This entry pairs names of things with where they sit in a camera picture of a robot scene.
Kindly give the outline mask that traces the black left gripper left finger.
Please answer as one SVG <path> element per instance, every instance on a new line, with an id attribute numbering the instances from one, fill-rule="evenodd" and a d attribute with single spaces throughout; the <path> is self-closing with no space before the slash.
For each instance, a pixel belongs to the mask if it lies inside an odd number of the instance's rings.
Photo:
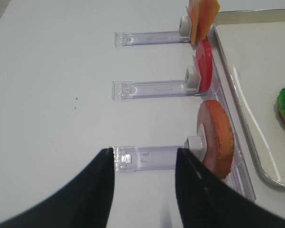
<path id="1" fill-rule="evenodd" d="M 0 228 L 105 228 L 114 178 L 113 149 L 102 149 L 66 186 Z"/>

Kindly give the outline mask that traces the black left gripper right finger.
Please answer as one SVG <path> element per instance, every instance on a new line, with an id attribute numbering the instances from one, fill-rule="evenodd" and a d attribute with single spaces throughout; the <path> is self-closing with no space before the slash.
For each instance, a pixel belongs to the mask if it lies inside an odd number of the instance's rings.
<path id="1" fill-rule="evenodd" d="M 177 150 L 175 190 L 185 228 L 285 228 L 285 219 L 232 190 L 189 149 Z"/>

